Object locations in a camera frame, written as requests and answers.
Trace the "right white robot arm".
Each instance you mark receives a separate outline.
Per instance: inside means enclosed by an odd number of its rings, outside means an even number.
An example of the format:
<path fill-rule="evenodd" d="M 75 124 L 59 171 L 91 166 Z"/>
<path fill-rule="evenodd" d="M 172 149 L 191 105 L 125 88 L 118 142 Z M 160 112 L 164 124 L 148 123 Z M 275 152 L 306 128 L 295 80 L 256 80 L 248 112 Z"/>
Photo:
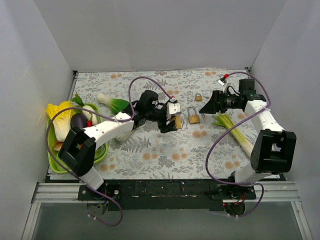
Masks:
<path fill-rule="evenodd" d="M 292 131 L 286 131 L 278 124 L 270 112 L 270 98 L 266 93 L 258 94 L 252 78 L 239 80 L 239 88 L 230 93 L 230 84 L 224 76 L 218 81 L 223 90 L 214 90 L 211 98 L 200 109 L 201 114 L 225 113 L 229 109 L 241 109 L 248 120 L 251 120 L 257 133 L 253 148 L 249 151 L 250 162 L 242 169 L 233 172 L 227 180 L 218 183 L 227 185 L 227 195 L 237 199 L 259 180 L 281 173 L 287 173 L 292 167 L 292 161 L 297 137 Z"/>

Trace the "medium brass padlock with keys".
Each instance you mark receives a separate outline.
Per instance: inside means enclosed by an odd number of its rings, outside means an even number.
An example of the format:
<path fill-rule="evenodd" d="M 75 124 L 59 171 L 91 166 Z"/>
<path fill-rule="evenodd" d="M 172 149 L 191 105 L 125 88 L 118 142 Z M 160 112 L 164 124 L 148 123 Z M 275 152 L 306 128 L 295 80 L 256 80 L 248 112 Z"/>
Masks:
<path fill-rule="evenodd" d="M 194 106 L 187 107 L 187 115 L 188 115 L 188 122 L 191 125 L 206 123 L 204 115 L 199 113 Z"/>

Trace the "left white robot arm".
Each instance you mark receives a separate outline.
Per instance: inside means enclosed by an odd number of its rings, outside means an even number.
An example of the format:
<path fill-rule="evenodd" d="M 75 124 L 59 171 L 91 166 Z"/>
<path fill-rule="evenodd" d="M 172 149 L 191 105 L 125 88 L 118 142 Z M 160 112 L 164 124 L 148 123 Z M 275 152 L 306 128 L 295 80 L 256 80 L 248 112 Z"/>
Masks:
<path fill-rule="evenodd" d="M 181 106 L 175 97 L 160 103 L 159 95 L 145 90 L 140 99 L 130 103 L 115 117 L 97 125 L 80 129 L 73 127 L 58 152 L 58 157 L 89 187 L 95 200 L 106 196 L 104 180 L 94 167 L 96 150 L 109 140 L 145 124 L 156 122 L 161 133 L 177 131 L 181 126 Z"/>

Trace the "small brass padlock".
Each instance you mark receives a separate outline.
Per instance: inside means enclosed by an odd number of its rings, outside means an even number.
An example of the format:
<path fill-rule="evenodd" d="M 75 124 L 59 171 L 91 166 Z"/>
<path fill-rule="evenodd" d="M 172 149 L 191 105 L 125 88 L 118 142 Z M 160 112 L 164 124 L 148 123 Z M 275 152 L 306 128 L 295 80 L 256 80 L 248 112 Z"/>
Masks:
<path fill-rule="evenodd" d="M 195 101 L 196 102 L 201 102 L 203 100 L 203 97 L 200 93 L 195 94 Z"/>

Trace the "large brass padlock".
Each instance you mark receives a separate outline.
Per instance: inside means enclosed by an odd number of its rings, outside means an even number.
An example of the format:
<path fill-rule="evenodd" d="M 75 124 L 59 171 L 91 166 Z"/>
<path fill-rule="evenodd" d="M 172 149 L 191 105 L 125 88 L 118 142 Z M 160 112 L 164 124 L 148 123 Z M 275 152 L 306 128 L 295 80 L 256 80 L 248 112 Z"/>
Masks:
<path fill-rule="evenodd" d="M 177 115 L 174 117 L 174 127 L 179 130 L 182 128 L 182 121 L 181 121 L 181 116 L 180 115 Z"/>

